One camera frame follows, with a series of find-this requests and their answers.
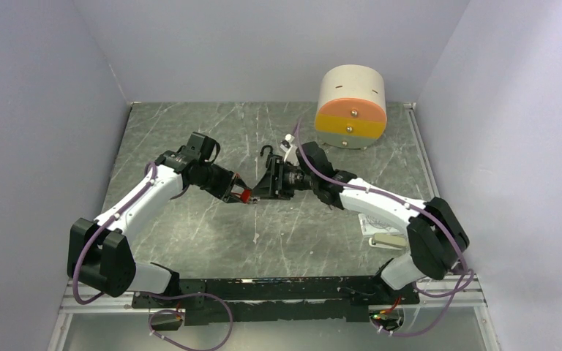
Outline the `black padlock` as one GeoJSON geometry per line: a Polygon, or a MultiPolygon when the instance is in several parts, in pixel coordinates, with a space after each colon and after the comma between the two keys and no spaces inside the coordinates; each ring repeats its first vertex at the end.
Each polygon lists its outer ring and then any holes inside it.
{"type": "Polygon", "coordinates": [[[274,147],[272,145],[266,144],[261,148],[260,156],[266,156],[265,166],[266,169],[271,169],[273,164],[282,161],[282,156],[274,153],[274,147]]]}

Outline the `red cable lock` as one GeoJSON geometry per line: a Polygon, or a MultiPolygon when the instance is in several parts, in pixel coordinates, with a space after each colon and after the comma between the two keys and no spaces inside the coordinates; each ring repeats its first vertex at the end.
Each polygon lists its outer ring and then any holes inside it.
{"type": "Polygon", "coordinates": [[[241,193],[231,192],[231,197],[240,203],[249,204],[252,202],[250,189],[244,189],[241,193]]]}

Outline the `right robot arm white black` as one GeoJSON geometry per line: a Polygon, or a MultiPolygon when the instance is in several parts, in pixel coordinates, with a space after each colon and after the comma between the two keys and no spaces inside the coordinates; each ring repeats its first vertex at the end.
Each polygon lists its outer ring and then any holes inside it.
{"type": "Polygon", "coordinates": [[[269,154],[266,173],[250,197],[289,200],[297,191],[310,190],[324,204],[370,216],[399,231],[407,241],[406,251],[386,263],[373,284],[381,303],[391,303],[402,288],[424,277],[442,279],[462,262],[470,241],[444,199],[416,200],[373,186],[334,168],[315,142],[299,146],[294,154],[296,162],[269,154]]]}

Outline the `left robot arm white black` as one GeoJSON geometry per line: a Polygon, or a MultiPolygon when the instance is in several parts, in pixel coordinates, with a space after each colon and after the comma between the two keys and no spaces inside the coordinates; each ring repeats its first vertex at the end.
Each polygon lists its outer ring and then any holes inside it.
{"type": "Polygon", "coordinates": [[[95,300],[83,298],[80,284],[97,290],[99,296],[140,292],[162,307],[179,300],[179,273],[156,263],[136,262],[130,245],[148,221],[191,187],[224,203],[249,201],[251,189],[240,175],[215,164],[219,152],[215,139],[193,132],[186,145],[148,163],[143,179],[117,204],[71,226],[67,274],[79,304],[95,300]]]}

